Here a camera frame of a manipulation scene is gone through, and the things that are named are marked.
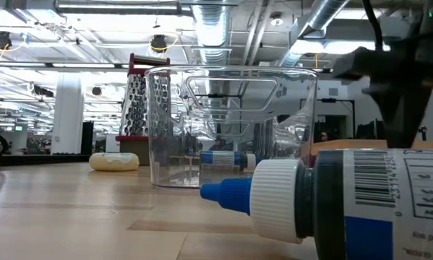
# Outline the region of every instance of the ceiling lamp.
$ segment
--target ceiling lamp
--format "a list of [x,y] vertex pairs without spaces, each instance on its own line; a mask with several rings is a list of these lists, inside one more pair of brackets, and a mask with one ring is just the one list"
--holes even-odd
[[152,41],[150,42],[150,48],[155,53],[164,53],[166,52],[166,42],[165,42],[165,36],[164,35],[154,35]]
[[102,89],[100,87],[93,87],[93,95],[95,96],[102,95]]
[[12,47],[12,41],[9,35],[10,32],[0,32],[0,50]]
[[283,24],[283,20],[282,20],[282,13],[281,12],[273,12],[270,16],[271,20],[271,25],[272,26],[279,26]]

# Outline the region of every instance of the wooden table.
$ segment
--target wooden table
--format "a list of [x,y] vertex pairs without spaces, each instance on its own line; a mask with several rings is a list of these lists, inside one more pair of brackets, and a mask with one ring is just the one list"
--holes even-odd
[[247,215],[198,190],[152,186],[149,168],[0,169],[0,260],[316,258],[312,239],[298,246],[260,238]]
[[[420,141],[413,142],[413,149],[433,149],[433,141]],[[301,156],[304,155],[317,155],[320,150],[330,149],[359,149],[359,148],[374,148],[374,149],[387,149],[386,140],[366,140],[366,139],[342,139],[327,142],[314,143],[309,149],[309,144],[301,147]]]

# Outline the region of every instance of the barcode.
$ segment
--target barcode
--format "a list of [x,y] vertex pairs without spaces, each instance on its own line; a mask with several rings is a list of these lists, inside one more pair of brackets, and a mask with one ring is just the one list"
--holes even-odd
[[356,204],[395,207],[391,197],[384,151],[354,152],[354,198]]

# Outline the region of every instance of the black cable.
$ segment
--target black cable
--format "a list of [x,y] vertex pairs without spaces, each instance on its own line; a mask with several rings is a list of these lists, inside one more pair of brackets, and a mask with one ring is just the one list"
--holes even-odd
[[383,51],[383,36],[382,36],[382,28],[380,28],[380,24],[378,23],[377,18],[375,17],[374,9],[370,4],[370,0],[362,0],[362,5],[364,6],[364,10],[366,11],[367,18],[369,19],[370,25],[372,29],[374,29],[375,34],[375,50]]

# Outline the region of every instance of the label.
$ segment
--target label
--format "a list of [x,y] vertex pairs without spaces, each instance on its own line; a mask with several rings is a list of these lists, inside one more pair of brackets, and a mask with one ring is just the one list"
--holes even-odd
[[240,152],[204,151],[200,154],[202,170],[237,172],[241,164]]
[[343,154],[347,259],[433,259],[433,149]]

